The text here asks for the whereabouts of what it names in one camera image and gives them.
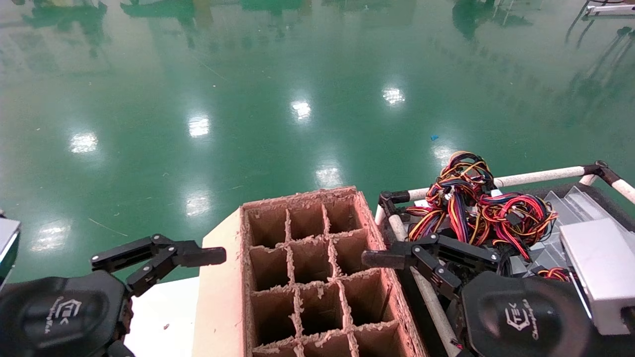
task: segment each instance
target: logo on motor housing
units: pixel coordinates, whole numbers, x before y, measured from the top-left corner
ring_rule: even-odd
[[[51,327],[53,326],[53,320],[62,319],[59,322],[59,325],[68,325],[69,318],[73,318],[79,314],[79,308],[81,307],[81,301],[77,301],[75,299],[71,299],[65,302],[63,296],[58,297],[53,303],[53,306],[48,311],[48,316],[46,317],[46,324],[44,326],[44,334],[48,334],[51,332]]]
[[[505,309],[505,315],[507,316],[507,324],[516,330],[522,331],[525,327],[530,325],[529,316],[525,309],[516,308],[517,304],[507,303],[508,308]]]

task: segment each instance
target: cardboard compartment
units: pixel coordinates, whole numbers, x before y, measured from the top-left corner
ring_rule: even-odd
[[[253,357],[297,357],[293,350],[293,345],[275,347],[270,349],[255,349]]]
[[[337,265],[340,266],[342,274],[352,275],[368,268],[361,262],[362,252],[368,249],[366,229],[336,234],[334,239]]]
[[[300,288],[302,334],[342,328],[342,303],[335,283],[313,284]]]
[[[344,333],[331,336],[326,342],[313,341],[304,344],[305,357],[351,357],[349,339]]]
[[[246,211],[247,221],[251,231],[251,245],[275,248],[276,244],[284,243],[286,234],[286,210],[272,206],[254,208]]]
[[[354,196],[348,196],[324,202],[326,215],[331,224],[329,233],[348,232],[362,228],[354,201]]]
[[[344,293],[351,307],[353,324],[380,323],[394,320],[388,304],[391,288],[382,283],[380,269],[372,269],[352,278],[344,278]]]
[[[274,289],[251,295],[256,332],[255,346],[295,336],[293,289]]]
[[[307,284],[311,281],[328,281],[333,268],[328,262],[328,244],[322,240],[291,242],[293,274],[295,282]]]
[[[359,357],[406,357],[396,322],[367,325],[355,331]]]
[[[268,249],[255,246],[250,249],[251,267],[256,291],[268,290],[274,286],[289,283],[286,263],[286,248]]]
[[[291,219],[291,238],[302,239],[324,234],[324,217],[320,202],[301,208],[289,208]]]

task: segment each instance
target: green epoxy floor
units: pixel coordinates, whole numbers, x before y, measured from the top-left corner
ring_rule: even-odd
[[[598,62],[632,18],[570,27],[582,1],[73,2],[0,3],[13,281],[154,232],[200,242],[245,201],[357,185],[372,205],[459,149],[499,176],[604,159],[635,182],[633,37]]]

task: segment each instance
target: black motor housing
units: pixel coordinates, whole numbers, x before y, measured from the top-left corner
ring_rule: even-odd
[[[635,356],[634,336],[599,334],[572,283],[486,272],[461,298],[466,347],[476,356]]]
[[[94,357],[129,332],[131,302],[105,271],[6,285],[0,357]]]

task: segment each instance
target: wire bundle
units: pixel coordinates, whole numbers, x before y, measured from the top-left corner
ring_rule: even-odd
[[[560,280],[560,281],[569,281],[569,277],[565,275],[565,269],[562,267],[555,267],[552,269],[544,269],[538,272],[543,278]]]
[[[482,157],[467,151],[453,154],[425,196],[429,207],[406,209],[422,218],[409,232],[409,240],[436,232],[448,217],[458,240],[479,246],[493,238],[493,246],[510,244],[529,261],[528,247],[551,233],[558,215],[542,199],[529,194],[491,197],[489,192],[496,188],[493,182]]]
[[[497,197],[481,196],[483,217],[495,226],[498,241],[511,244],[529,261],[529,246],[550,235],[558,214],[542,199],[512,192]]]

